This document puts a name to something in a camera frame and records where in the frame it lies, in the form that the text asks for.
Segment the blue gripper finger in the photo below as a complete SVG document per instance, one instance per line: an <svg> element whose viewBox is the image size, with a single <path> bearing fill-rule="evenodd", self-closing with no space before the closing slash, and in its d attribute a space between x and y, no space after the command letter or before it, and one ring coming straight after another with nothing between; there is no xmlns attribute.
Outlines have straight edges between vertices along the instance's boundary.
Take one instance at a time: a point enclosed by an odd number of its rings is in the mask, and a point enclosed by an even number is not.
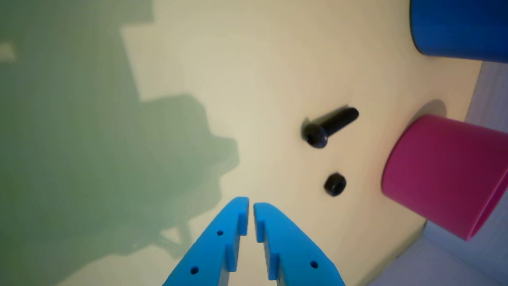
<svg viewBox="0 0 508 286"><path fill-rule="evenodd" d="M345 285L335 264L281 210L270 203L254 203L253 208L269 280L278 286Z"/></svg>
<svg viewBox="0 0 508 286"><path fill-rule="evenodd" d="M240 237L247 235L249 199L232 199L173 269L164 286L227 286L238 264Z"/></svg>

